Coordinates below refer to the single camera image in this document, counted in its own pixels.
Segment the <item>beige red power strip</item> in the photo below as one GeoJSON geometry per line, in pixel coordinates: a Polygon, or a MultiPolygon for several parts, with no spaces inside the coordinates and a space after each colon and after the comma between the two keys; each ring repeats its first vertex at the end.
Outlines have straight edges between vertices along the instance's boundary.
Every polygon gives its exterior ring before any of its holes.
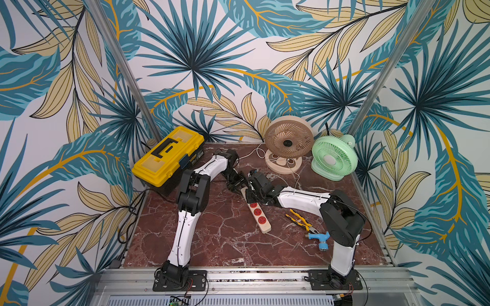
{"type": "Polygon", "coordinates": [[[257,202],[253,202],[253,199],[251,196],[248,196],[248,188],[243,187],[241,189],[241,194],[244,200],[247,203],[247,206],[252,213],[252,216],[254,220],[256,221],[260,231],[262,233],[268,233],[272,230],[271,224],[268,220],[268,218],[265,216],[264,211],[262,210],[261,206],[257,202]]]}

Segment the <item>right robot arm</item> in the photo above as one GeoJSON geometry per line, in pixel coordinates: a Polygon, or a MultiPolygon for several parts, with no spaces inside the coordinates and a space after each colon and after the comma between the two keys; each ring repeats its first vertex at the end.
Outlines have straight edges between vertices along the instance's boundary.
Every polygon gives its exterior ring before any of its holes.
{"type": "Polygon", "coordinates": [[[246,197],[253,203],[281,207],[290,212],[308,212],[323,219],[333,240],[333,257],[327,270],[307,277],[311,284],[338,290],[362,287],[357,281],[354,257],[367,217],[343,191],[314,193],[274,185],[256,170],[248,176],[248,187],[246,197]]]}

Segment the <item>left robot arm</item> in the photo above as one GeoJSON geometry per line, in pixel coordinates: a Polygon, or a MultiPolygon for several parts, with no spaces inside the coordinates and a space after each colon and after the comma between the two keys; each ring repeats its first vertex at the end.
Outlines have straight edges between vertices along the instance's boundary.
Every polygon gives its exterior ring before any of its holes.
{"type": "Polygon", "coordinates": [[[186,170],[177,193],[178,222],[174,243],[167,261],[156,272],[155,279],[166,288],[183,289],[189,279],[191,245],[199,217],[209,203],[211,182],[219,175],[227,184],[242,181],[235,165],[239,155],[233,149],[214,154],[199,168],[186,170]]]}

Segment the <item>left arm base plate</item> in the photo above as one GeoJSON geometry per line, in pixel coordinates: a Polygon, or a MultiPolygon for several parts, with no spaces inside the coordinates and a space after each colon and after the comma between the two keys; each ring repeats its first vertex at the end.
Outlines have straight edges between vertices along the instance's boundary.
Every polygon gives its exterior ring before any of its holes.
{"type": "Polygon", "coordinates": [[[154,292],[196,291],[203,292],[207,288],[207,272],[205,270],[185,270],[172,275],[158,269],[154,275],[152,290],[154,292]]]}

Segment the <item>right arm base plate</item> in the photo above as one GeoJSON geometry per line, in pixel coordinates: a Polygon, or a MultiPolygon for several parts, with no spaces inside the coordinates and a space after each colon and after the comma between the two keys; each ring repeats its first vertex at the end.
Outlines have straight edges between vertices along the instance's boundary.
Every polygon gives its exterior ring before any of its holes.
{"type": "Polygon", "coordinates": [[[361,276],[357,270],[351,270],[342,276],[332,269],[309,270],[304,280],[310,283],[314,291],[342,291],[351,292],[363,289],[361,276]]]}

